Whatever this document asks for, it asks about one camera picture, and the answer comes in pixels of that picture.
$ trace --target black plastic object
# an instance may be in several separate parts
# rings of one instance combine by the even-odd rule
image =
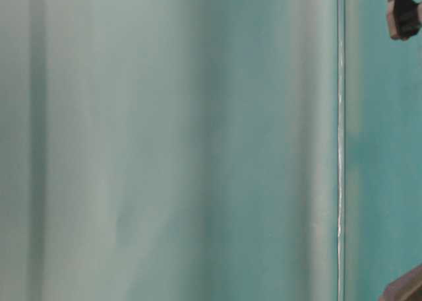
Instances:
[[[418,5],[414,0],[388,0],[387,23],[392,39],[407,40],[419,32]]]
[[[422,301],[422,265],[390,283],[379,301]]]

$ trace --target teal curtain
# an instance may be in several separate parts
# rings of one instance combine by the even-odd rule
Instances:
[[[422,263],[422,41],[390,40],[385,13],[346,0],[347,301]]]

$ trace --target shower curtain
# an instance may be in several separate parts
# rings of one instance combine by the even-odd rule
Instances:
[[[0,7],[0,300],[374,300],[417,263],[384,0]]]

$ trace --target curtain fold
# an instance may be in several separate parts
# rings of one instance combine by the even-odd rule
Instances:
[[[0,300],[336,300],[336,2],[0,0]]]

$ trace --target teal wall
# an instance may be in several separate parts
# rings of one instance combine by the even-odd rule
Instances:
[[[394,42],[386,0],[346,0],[346,300],[422,262],[422,41]]]
[[[0,300],[336,299],[336,0],[0,9]]]

